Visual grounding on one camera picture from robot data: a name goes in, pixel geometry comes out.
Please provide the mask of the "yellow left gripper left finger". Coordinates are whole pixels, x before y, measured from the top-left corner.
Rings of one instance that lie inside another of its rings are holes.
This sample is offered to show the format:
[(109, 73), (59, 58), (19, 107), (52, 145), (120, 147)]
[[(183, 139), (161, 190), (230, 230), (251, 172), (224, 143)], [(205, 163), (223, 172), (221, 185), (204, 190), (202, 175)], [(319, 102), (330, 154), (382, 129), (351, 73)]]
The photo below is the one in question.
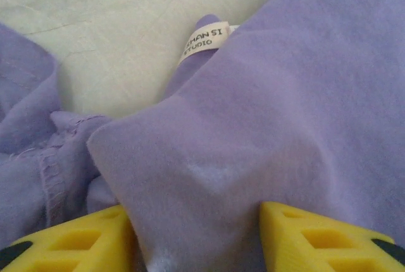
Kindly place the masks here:
[(1, 249), (1, 271), (134, 271), (137, 243), (122, 206), (52, 226)]

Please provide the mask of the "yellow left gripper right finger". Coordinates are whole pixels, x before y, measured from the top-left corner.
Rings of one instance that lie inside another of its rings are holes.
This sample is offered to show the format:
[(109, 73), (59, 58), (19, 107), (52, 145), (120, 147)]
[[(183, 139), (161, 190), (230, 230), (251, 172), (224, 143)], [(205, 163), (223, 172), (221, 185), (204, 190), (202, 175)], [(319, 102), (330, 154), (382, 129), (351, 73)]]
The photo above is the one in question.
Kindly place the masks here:
[(404, 271), (404, 248), (382, 233), (277, 202), (260, 205), (267, 271)]

